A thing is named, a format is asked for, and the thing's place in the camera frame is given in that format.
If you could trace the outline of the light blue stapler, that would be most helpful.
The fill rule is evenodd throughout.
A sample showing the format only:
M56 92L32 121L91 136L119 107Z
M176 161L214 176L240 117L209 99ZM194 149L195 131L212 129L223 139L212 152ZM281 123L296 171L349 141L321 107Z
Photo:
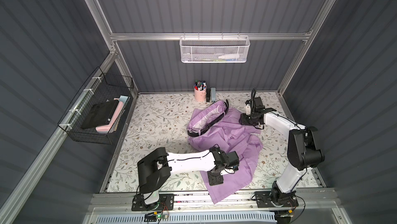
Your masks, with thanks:
M215 87L212 87L210 89L210 101L211 101L211 103L215 103L217 101L216 100L216 88Z

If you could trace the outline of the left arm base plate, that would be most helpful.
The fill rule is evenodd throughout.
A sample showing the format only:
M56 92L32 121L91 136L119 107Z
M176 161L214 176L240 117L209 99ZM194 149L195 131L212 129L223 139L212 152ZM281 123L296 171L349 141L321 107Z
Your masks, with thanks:
M174 194L159 194L158 191L152 194L137 194L132 200L131 210L133 212L173 210L174 197Z

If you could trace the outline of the purple trousers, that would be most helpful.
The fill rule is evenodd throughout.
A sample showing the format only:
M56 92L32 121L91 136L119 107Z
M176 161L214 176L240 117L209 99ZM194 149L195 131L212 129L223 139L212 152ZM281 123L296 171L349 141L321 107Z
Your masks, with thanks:
M189 144L198 151L207 150L214 145L229 152L236 152L239 157L238 170L223 176L223 184L210 186L207 172L201 172L204 184L214 204L224 200L233 193L248 186L254 176L258 157L263 148L258 135L260 130L253 126L239 123L241 112L230 107L226 115L209 130L198 137L188 137Z

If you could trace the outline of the white tube in basket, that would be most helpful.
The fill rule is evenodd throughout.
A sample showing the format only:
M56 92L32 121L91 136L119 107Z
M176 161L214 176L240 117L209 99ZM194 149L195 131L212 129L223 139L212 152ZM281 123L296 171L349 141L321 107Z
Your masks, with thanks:
M218 59L224 59L224 60L238 60L240 58L239 53L235 54L224 54L224 55L219 55Z

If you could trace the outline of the small green circuit board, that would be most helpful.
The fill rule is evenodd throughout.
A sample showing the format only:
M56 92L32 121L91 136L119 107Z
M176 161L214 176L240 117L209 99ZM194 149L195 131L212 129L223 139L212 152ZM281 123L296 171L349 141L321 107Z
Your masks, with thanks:
M169 218L169 214L164 214L160 212L151 212L144 215L144 222L154 223L154 222L160 222L161 220L167 220L168 218Z

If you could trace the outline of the black leather belt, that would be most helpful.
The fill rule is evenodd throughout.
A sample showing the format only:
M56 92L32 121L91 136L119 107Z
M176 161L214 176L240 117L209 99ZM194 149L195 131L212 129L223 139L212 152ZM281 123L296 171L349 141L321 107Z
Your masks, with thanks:
M203 110L195 109L187 125L188 136L195 138L208 132L226 116L229 107L230 103L226 99L216 101Z

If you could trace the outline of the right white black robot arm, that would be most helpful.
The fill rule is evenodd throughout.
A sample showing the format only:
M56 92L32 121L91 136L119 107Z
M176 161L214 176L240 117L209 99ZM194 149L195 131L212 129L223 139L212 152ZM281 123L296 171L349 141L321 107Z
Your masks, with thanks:
M255 128L267 125L287 137L288 164L284 172L274 181L269 196L256 198L264 203L270 202L275 207L297 207L296 186L309 171L325 160L317 142L318 129L298 124L280 115L275 109L264 106L246 105L239 122Z

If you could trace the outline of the black stapler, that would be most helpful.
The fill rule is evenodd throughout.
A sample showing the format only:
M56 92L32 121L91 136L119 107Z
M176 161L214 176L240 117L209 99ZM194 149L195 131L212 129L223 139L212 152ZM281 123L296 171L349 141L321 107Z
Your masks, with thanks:
M210 88L206 89L206 102L210 102Z

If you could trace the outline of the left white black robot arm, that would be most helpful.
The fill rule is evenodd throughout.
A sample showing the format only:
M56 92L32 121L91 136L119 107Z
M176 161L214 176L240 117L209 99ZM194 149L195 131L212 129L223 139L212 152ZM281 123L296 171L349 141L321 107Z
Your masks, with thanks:
M223 176L236 172L239 157L236 152L226 153L218 145L208 150L190 154L168 153L160 147L137 163L139 186L137 197L145 207L160 203L159 189L171 175L193 171L204 172L210 187L224 183Z

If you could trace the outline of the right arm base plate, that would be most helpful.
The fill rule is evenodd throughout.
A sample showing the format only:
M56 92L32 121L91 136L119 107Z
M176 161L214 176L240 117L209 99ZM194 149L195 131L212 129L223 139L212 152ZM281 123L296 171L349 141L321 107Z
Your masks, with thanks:
M255 191L253 200L258 208L270 207L290 207L292 209L299 206L295 192L274 193L272 191Z

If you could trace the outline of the pink handled tool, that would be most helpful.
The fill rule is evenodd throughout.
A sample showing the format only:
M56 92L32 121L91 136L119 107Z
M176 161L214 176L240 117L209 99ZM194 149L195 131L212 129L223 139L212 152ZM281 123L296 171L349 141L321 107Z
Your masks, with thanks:
M116 119L121 114L127 99L127 96L120 96L119 98L114 98L113 101L107 100L100 104L100 125L96 127L98 133L106 134L110 132Z

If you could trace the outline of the pink pen cup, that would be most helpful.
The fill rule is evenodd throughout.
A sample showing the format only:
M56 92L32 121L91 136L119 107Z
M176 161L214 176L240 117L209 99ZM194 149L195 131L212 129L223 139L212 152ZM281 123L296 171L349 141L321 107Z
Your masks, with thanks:
M206 89L194 87L194 98L197 102L205 102L206 101Z

